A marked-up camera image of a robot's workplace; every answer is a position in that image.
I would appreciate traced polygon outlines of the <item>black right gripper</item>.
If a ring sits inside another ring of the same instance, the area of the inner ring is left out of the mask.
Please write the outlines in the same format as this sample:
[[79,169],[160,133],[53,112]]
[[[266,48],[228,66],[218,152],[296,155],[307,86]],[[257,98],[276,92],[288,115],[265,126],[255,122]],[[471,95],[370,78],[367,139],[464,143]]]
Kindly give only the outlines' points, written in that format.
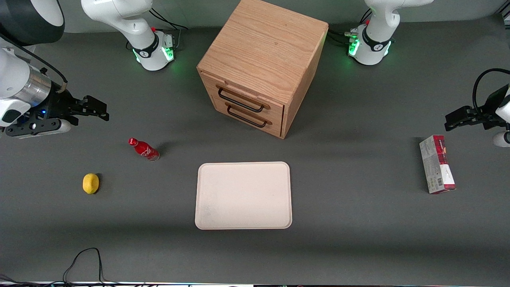
[[85,96],[80,105],[80,100],[71,96],[69,91],[57,93],[51,89],[46,99],[38,105],[38,118],[58,118],[67,121],[79,121],[77,116],[93,116],[104,121],[109,121],[107,104],[92,96]]

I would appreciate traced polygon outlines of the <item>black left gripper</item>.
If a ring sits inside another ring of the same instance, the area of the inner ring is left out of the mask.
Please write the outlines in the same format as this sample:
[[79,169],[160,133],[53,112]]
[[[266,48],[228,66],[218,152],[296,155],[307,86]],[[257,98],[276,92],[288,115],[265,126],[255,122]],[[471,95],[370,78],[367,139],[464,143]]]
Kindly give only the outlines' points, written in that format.
[[462,106],[445,116],[445,131],[462,126],[483,125],[485,130],[494,127],[509,129],[509,85],[491,93],[484,105],[477,104],[477,90],[473,90],[473,106]]

